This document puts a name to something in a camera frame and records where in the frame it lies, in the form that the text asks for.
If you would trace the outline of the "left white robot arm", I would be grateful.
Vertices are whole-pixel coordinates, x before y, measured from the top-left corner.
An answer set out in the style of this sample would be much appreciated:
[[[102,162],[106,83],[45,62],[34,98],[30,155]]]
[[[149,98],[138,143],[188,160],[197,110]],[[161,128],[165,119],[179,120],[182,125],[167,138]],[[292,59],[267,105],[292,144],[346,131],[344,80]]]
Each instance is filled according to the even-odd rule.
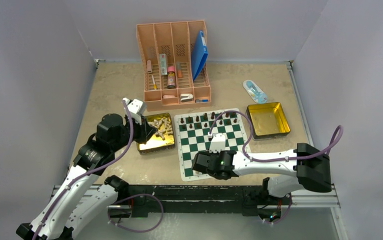
[[[103,116],[96,132],[79,149],[62,186],[48,205],[32,222],[20,224],[16,234],[23,240],[73,240],[104,208],[112,203],[124,204],[129,197],[129,185],[117,176],[109,177],[109,182],[92,198],[83,203],[80,200],[115,162],[117,151],[128,151],[133,142],[145,144],[156,132],[141,114]]]

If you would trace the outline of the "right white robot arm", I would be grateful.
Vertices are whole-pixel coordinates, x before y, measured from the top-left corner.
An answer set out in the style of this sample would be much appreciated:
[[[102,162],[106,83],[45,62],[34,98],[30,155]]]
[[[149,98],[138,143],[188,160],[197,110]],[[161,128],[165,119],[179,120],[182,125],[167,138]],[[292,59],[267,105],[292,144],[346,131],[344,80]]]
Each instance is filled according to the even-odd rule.
[[[260,190],[261,199],[268,204],[301,189],[316,193],[332,190],[330,157],[307,143],[298,143],[295,149],[283,152],[199,151],[192,163],[194,171],[217,180],[275,174],[264,181]]]

